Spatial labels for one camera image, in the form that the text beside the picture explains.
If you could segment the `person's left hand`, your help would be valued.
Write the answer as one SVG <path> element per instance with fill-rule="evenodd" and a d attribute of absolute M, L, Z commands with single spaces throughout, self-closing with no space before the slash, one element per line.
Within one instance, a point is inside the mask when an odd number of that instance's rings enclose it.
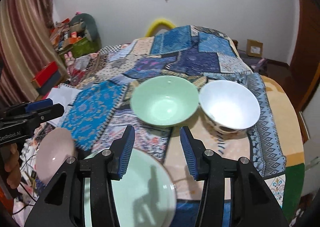
<path fill-rule="evenodd" d="M 10 156 L 4 165 L 4 169 L 9 174 L 7 177 L 7 184 L 12 189 L 16 189 L 21 182 L 20 164 L 18 159 L 19 152 L 17 149 L 17 144 L 11 144 Z"/>

